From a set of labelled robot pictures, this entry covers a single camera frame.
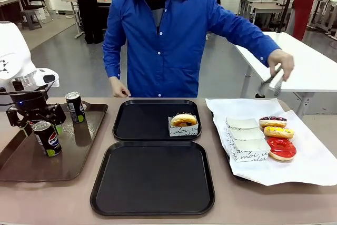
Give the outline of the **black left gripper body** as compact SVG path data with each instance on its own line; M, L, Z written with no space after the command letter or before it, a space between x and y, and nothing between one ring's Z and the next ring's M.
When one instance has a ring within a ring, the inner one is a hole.
M46 108L48 99L46 90L36 90L25 93L17 93L10 95L13 104L10 107L15 107L19 111L18 117L27 116L29 121L47 121Z

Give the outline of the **person's right hand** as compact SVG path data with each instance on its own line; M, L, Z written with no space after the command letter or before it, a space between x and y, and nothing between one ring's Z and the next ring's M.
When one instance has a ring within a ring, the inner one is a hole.
M112 87L112 93L114 97L131 97L130 91L127 87L118 79L113 76L109 78Z

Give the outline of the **person's left hand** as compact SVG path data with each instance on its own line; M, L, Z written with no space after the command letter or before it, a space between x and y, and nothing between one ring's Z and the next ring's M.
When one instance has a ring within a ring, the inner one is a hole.
M275 67L280 64L283 70L283 80L287 81L294 69L294 58L287 52L277 49L268 56L268 65L271 76L275 75Z

